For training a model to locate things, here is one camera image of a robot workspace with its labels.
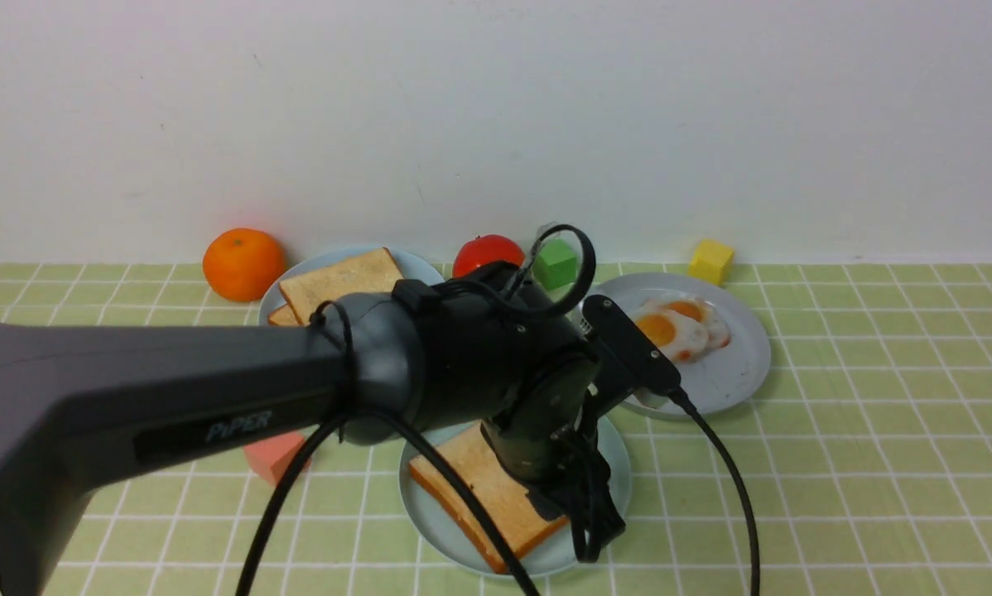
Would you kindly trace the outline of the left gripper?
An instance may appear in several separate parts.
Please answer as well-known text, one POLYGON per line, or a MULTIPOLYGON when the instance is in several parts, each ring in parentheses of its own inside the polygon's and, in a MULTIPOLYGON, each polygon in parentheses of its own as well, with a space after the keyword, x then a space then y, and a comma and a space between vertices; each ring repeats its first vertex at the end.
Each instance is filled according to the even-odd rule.
POLYGON ((612 469, 598 448, 598 416, 590 404, 597 363, 559 356, 520 386, 508 410, 482 423, 501 468, 525 489, 542 520, 571 526, 573 554, 595 563, 625 531, 610 489, 612 469))

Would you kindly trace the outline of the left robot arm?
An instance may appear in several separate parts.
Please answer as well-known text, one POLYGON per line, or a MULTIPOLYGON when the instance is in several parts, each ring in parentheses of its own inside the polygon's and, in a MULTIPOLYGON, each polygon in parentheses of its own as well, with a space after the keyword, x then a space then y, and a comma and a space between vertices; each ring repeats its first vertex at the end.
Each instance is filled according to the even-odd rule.
POLYGON ((94 492, 317 425, 391 436, 439 470, 425 431, 482 422, 580 560, 624 531, 595 445, 600 358, 511 265, 322 303, 303 327, 23 327, 0 322, 0 591, 38 595, 94 492))

